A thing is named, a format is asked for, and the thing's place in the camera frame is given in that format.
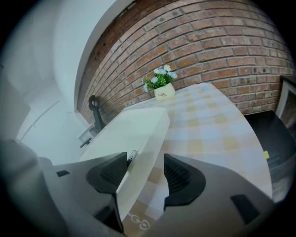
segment brick arch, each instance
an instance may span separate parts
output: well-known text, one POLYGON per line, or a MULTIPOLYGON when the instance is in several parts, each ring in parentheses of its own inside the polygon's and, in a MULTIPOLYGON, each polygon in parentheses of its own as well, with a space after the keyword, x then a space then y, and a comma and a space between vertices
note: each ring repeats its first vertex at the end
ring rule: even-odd
POLYGON ((109 122, 125 107, 153 97, 144 92, 142 77, 165 64, 178 74, 175 89, 213 83, 244 114, 274 109, 279 75, 295 73, 275 25, 250 1, 140 0, 95 46, 81 82, 86 89, 79 92, 79 111, 93 121, 87 99, 95 94, 109 122))

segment white flower pot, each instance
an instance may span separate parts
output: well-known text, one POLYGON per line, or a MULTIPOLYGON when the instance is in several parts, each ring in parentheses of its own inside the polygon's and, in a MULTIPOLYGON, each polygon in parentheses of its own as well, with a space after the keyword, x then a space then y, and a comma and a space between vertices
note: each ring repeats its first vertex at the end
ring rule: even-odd
POLYGON ((171 83, 154 90, 156 100, 165 100, 167 98, 173 97, 176 94, 175 88, 171 83))

